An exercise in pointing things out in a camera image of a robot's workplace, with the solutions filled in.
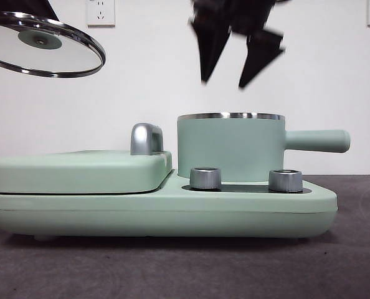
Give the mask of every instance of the metal handle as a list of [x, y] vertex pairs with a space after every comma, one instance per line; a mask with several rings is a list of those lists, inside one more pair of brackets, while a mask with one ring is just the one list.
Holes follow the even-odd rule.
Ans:
[[163, 151], [163, 132], [150, 123], [137, 123], [131, 133], [131, 154], [151, 155]]
[[286, 132], [286, 150], [345, 153], [349, 145], [349, 134], [343, 130]]

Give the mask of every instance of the saucepan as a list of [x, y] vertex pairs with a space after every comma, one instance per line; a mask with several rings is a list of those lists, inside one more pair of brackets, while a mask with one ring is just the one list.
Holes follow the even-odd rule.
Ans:
[[344, 153], [344, 130], [286, 131], [285, 117], [268, 113], [200, 113], [178, 118], [178, 175], [192, 168], [221, 169], [225, 182], [267, 181], [283, 169], [285, 150]]

